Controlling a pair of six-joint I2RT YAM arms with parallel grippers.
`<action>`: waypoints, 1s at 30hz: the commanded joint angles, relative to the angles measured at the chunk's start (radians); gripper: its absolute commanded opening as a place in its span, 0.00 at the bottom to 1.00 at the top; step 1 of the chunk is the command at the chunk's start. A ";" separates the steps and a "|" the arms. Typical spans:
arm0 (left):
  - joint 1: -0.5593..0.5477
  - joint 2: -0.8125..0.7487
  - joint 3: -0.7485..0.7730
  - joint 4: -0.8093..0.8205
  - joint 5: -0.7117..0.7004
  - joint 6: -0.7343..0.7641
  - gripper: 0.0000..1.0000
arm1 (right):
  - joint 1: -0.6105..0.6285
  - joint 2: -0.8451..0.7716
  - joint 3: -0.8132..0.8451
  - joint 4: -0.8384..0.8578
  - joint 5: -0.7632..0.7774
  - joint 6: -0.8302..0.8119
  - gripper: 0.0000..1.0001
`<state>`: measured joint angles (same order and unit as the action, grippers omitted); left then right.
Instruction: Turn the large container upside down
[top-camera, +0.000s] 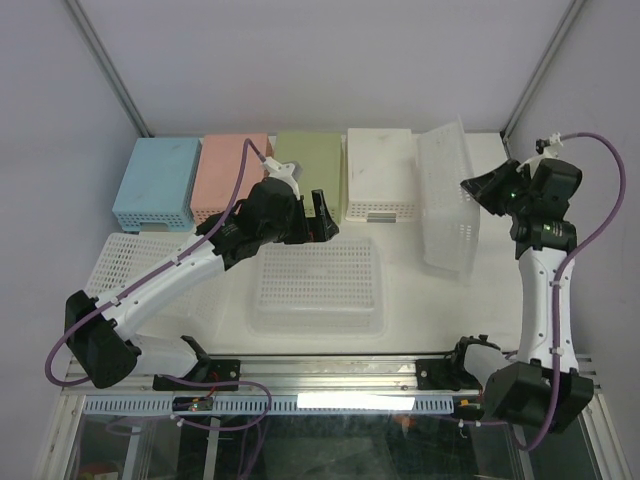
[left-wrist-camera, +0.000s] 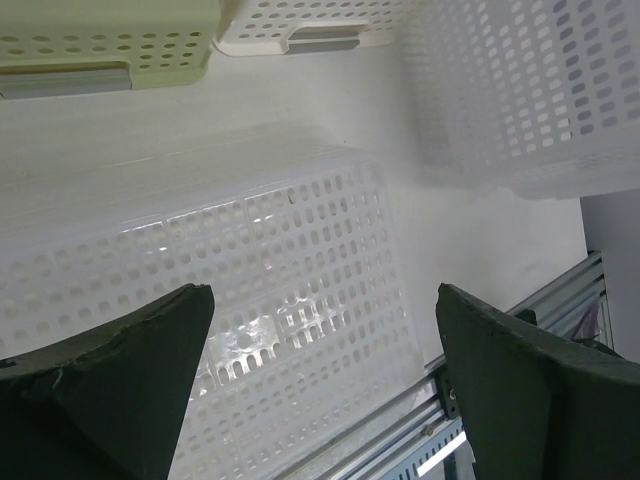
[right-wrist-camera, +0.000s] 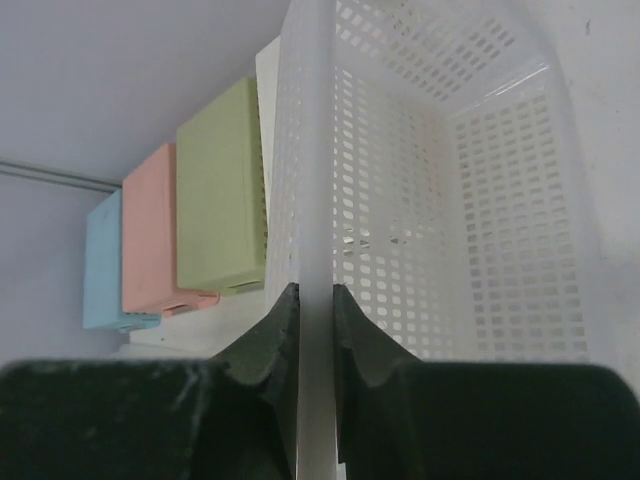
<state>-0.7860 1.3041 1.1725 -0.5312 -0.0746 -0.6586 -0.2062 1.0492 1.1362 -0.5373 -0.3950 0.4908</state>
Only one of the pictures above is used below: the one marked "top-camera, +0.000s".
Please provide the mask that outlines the large white plastic container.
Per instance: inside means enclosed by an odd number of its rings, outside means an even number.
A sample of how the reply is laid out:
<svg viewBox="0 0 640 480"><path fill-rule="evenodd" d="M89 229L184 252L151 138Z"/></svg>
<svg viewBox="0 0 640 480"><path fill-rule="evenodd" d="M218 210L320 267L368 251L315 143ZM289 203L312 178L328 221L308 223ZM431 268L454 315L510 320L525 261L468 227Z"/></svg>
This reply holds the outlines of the large white plastic container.
<svg viewBox="0 0 640 480"><path fill-rule="evenodd" d="M479 240L479 206L461 187L474 175L460 119L416 138L423 258L433 274L470 281Z"/></svg>

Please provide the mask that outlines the green plastic basket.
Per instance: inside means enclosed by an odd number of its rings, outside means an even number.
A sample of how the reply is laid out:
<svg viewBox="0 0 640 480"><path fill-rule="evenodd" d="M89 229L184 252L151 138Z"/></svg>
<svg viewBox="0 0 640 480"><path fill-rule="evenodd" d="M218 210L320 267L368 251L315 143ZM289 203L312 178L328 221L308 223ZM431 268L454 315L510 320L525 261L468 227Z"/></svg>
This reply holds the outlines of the green plastic basket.
<svg viewBox="0 0 640 480"><path fill-rule="evenodd" d="M341 134L281 131L276 135L274 158L282 164L297 162L301 166L298 185L304 196L306 216L315 215L311 193L321 189L331 218L340 224L343 170Z"/></svg>

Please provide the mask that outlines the small white plastic basket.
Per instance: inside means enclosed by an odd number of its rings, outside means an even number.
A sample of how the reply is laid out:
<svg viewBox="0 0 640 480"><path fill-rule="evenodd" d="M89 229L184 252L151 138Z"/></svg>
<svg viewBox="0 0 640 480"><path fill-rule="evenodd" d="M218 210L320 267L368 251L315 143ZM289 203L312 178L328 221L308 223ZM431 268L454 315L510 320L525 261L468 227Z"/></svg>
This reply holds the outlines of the small white plastic basket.
<svg viewBox="0 0 640 480"><path fill-rule="evenodd" d="M345 220L417 219L416 146L411 130L350 128L346 162Z"/></svg>

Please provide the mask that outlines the pink plastic basket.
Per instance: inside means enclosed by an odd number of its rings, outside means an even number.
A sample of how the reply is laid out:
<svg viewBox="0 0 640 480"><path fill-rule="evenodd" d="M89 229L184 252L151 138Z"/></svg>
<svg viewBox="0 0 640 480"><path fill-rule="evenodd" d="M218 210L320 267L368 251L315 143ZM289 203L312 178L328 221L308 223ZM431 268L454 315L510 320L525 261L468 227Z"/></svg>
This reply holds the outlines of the pink plastic basket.
<svg viewBox="0 0 640 480"><path fill-rule="evenodd" d="M206 135L203 138L190 203L196 225L227 207L236 184L246 138L250 138L265 156L272 154L266 133Z"/></svg>

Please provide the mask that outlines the blue plastic basket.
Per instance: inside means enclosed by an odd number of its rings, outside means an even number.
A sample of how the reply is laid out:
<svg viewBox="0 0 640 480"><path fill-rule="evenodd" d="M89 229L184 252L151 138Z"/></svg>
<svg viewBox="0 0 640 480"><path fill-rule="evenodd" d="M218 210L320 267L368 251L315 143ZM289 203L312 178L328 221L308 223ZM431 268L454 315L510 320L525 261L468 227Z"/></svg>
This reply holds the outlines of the blue plastic basket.
<svg viewBox="0 0 640 480"><path fill-rule="evenodd" d="M170 232L190 230L200 154L197 137L138 139L112 207L120 228L134 233L150 225Z"/></svg>

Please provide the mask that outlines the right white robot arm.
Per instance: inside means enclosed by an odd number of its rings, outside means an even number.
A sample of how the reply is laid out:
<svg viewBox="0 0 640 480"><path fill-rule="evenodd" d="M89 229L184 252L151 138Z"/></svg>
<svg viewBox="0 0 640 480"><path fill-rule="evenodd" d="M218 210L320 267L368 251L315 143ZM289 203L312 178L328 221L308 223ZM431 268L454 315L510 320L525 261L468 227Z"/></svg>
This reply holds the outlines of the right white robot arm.
<svg viewBox="0 0 640 480"><path fill-rule="evenodd" d="M571 335L572 253L575 226L564 216L582 181L579 168L543 158L531 164L510 159L461 186L493 215L512 220L511 239L522 283L522 326L517 354L508 360L485 335L463 336L447 363L459 387L482 388L492 420L563 432L594 394L579 372Z"/></svg>

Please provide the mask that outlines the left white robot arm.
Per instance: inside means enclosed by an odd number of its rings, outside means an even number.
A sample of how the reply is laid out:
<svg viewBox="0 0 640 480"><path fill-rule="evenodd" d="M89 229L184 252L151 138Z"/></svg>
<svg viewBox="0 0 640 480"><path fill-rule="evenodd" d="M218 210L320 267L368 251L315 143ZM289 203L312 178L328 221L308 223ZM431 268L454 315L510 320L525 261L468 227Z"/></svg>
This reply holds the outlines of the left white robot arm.
<svg viewBox="0 0 640 480"><path fill-rule="evenodd" d="M324 193L304 199L281 179L255 184L230 210L210 216L176 253L114 289L91 297L80 290L65 306L65 343L94 387L106 389L130 374L200 388L214 378L211 357L189 335L177 340L143 336L139 329L175 298L226 273L269 243L301 245L331 240L339 232Z"/></svg>

